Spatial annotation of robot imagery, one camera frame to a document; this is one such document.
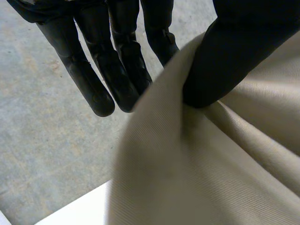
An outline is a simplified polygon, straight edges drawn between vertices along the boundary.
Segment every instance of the khaki cloth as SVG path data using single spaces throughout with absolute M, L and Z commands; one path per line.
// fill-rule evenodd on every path
M 109 225 L 300 225 L 300 33 L 205 109 L 182 102 L 203 35 L 167 65 L 120 143 Z

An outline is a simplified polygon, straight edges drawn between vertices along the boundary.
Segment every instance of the gray floor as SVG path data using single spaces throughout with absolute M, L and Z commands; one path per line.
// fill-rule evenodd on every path
M 170 30 L 182 47 L 215 18 L 212 0 L 175 0 Z M 142 13 L 137 37 L 156 78 L 162 67 Z M 0 210 L 13 225 L 32 225 L 109 180 L 128 116 L 95 116 L 38 28 L 0 1 Z

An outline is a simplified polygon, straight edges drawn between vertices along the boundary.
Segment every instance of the beige fabric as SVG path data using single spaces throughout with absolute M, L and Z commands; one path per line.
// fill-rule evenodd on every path
M 120 143 L 109 225 L 300 225 L 300 33 L 221 101 L 181 90 L 202 35 L 138 103 Z

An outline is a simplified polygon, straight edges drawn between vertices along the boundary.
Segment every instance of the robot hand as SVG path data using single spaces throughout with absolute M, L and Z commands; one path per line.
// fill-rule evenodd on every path
M 135 36 L 139 0 L 7 1 L 25 20 L 37 24 L 96 115 L 109 116 L 115 105 L 87 61 L 74 19 L 121 110 L 130 112 L 152 82 Z M 142 0 L 142 7 L 148 42 L 164 66 L 178 50 L 168 30 L 173 0 Z
M 199 108 L 230 92 L 300 30 L 300 0 L 213 0 L 218 18 L 206 31 L 184 85 Z

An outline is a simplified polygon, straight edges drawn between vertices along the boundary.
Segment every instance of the finger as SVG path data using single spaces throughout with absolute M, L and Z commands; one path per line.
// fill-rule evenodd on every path
M 118 106 L 125 112 L 132 111 L 139 94 L 113 49 L 107 5 L 98 0 L 78 4 L 75 20 Z
M 60 17 L 47 23 L 37 24 L 37 26 L 55 48 L 95 114 L 101 117 L 112 114 L 114 111 L 113 99 L 86 59 L 78 40 L 73 17 Z
M 174 0 L 141 0 L 148 43 L 163 66 L 179 50 L 169 32 Z
M 139 0 L 108 0 L 107 3 L 115 47 L 131 82 L 141 95 L 152 79 L 135 36 Z
M 219 17 L 196 50 L 183 89 L 185 103 L 198 108 L 219 100 L 300 29 L 299 2 L 288 7 L 278 2 L 214 1 Z

